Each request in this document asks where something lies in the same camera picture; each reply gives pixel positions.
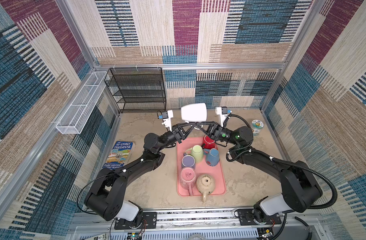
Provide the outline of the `red ceramic mug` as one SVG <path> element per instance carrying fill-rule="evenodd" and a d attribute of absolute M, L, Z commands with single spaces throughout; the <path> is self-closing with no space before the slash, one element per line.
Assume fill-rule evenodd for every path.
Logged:
<path fill-rule="evenodd" d="M 212 140 L 208 136 L 204 136 L 203 143 L 202 143 L 202 148 L 203 149 L 208 149 L 208 150 L 218 149 L 216 141 Z"/>

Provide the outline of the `white ceramic mug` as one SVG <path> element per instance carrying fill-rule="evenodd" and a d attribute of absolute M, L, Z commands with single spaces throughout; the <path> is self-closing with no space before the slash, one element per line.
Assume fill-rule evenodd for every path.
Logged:
<path fill-rule="evenodd" d="M 197 103 L 181 108 L 181 119 L 186 122 L 205 122 L 207 120 L 207 106 L 205 103 Z"/>

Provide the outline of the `light green ceramic mug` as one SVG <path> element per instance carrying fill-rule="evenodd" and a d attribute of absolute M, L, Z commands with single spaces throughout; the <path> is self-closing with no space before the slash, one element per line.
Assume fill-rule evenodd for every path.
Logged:
<path fill-rule="evenodd" d="M 200 145 L 195 145 L 192 148 L 187 149 L 184 152 L 184 155 L 185 156 L 190 155 L 190 156 L 194 157 L 196 164 L 198 164 L 203 160 L 204 151 Z"/>

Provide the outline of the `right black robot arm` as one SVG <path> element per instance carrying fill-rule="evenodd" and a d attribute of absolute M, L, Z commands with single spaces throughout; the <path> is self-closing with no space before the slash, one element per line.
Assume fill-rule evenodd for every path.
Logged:
<path fill-rule="evenodd" d="M 283 161 L 253 148 L 251 127 L 242 126 L 232 131 L 216 122 L 202 122 L 197 127 L 214 141 L 234 145 L 227 154 L 229 162 L 237 161 L 259 169 L 281 183 L 282 191 L 279 194 L 265 197 L 254 205 L 253 213 L 259 222 L 276 213 L 302 213 L 307 209 L 325 207 L 324 204 L 315 205 L 316 200 L 323 195 L 315 179 L 319 174 L 303 162 Z"/>

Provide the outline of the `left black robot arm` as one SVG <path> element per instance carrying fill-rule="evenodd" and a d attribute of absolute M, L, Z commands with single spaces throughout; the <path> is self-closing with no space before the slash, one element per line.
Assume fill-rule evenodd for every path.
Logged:
<path fill-rule="evenodd" d="M 103 168 L 91 182 L 84 205 L 106 221 L 117 216 L 132 221 L 139 211 L 135 204 L 124 202 L 128 185 L 140 176 L 158 168 L 165 157 L 161 150 L 185 140 L 198 125 L 196 122 L 174 125 L 171 131 L 159 136 L 149 133 L 144 138 L 144 150 L 135 161 L 111 170 Z"/>

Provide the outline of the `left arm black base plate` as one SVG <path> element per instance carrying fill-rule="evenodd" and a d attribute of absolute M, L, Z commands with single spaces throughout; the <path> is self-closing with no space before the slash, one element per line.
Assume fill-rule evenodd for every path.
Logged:
<path fill-rule="evenodd" d="M 155 229 L 157 221 L 157 212 L 141 212 L 133 221 L 119 219 L 115 222 L 115 230 L 129 230 L 129 229 Z"/>

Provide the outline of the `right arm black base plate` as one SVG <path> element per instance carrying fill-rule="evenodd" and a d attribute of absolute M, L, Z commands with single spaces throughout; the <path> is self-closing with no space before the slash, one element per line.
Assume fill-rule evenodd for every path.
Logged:
<path fill-rule="evenodd" d="M 279 214 L 266 216 L 253 213 L 254 209 L 237 209 L 234 216 L 239 219 L 241 226 L 257 226 L 257 225 L 280 225 L 282 220 Z"/>

